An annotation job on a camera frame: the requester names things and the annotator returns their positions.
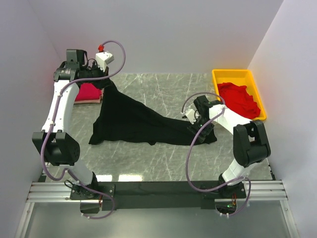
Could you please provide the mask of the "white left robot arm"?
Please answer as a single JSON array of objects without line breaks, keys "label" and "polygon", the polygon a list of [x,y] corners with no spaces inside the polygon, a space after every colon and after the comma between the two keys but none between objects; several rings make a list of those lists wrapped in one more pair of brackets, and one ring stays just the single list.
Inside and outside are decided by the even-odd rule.
[{"label": "white left robot arm", "polygon": [[[41,132],[32,135],[32,142],[41,156],[41,164],[47,177],[60,181],[65,173],[75,179],[72,189],[81,192],[87,199],[98,196],[99,185],[96,175],[79,160],[80,145],[68,133],[71,113],[81,84],[99,82],[108,75],[107,65],[114,60],[109,52],[100,51],[89,66],[87,52],[68,49],[66,61],[53,74],[54,94],[50,111]],[[61,176],[52,176],[46,164],[60,166]]]}]

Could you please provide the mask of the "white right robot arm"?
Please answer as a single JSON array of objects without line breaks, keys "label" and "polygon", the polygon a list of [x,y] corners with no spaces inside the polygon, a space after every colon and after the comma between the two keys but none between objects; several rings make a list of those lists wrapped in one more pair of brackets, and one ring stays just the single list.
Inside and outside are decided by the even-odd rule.
[{"label": "white right robot arm", "polygon": [[[187,154],[185,162],[185,175],[188,184],[198,192],[213,192],[217,190],[221,197],[228,198],[235,191],[235,185],[247,179],[252,168],[257,163],[271,155],[271,149],[264,123],[261,120],[245,118],[229,109],[225,100],[218,94],[215,101],[209,101],[204,93],[193,94],[198,96],[194,100],[196,109],[181,109],[182,116],[190,122],[196,132]],[[234,159],[229,167],[220,175],[220,182],[214,188],[202,189],[194,186],[189,178],[189,158],[199,136],[206,132],[212,122],[216,122],[233,136]]]}]

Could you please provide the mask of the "black t shirt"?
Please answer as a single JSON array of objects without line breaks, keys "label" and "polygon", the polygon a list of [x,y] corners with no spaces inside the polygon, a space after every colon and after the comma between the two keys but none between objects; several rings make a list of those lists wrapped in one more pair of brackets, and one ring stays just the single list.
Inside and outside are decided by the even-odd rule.
[{"label": "black t shirt", "polygon": [[107,79],[101,111],[93,123],[89,144],[125,141],[188,146],[193,142],[196,133],[190,122],[160,115],[141,102],[119,92],[115,83]]}]

